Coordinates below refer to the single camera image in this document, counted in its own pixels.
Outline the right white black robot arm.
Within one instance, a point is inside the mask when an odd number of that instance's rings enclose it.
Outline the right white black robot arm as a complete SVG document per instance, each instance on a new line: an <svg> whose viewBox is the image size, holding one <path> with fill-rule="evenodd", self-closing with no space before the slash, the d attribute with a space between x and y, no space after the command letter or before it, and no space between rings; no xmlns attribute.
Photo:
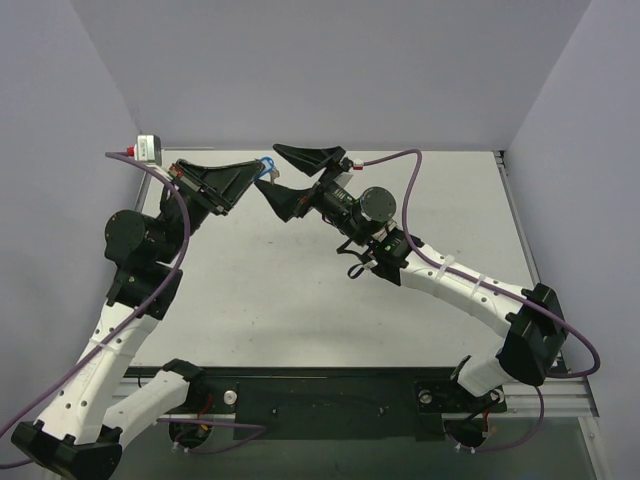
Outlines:
<svg viewBox="0 0 640 480"><path fill-rule="evenodd" d="M350 194L346 185L364 163L350 159L340 147L312 149L276 144L274 151L291 166L314 178L296 190L259 180L258 190L284 222L317 211L350 245L362 247L350 275L369 270L400 287L427 293L479 320L501 338L485 357L467 356L447 383L449 402L468 409L482 396L508 381L539 387L550 377L567 331L556 292L542 283L533 288L482 275L442 255L408 231L408 204L398 203L380 186Z"/></svg>

